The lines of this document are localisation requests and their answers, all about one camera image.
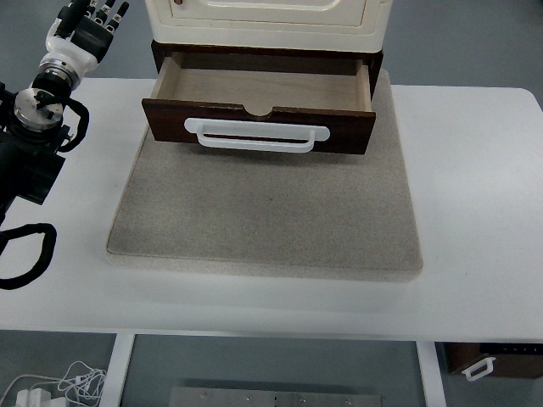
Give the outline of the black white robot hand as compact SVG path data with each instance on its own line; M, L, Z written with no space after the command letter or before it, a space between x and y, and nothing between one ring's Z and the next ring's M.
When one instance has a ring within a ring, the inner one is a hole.
M115 32L130 7L123 2L112 15L115 1L70 1L63 6L46 36L47 59L75 70L94 70L104 59Z

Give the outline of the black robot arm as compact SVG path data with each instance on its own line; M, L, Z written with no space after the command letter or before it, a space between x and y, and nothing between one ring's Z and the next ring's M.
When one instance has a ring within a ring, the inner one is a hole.
M68 63L48 59L30 86L1 85L1 219L16 198L43 204L67 153L87 134L90 114L71 97L81 83Z

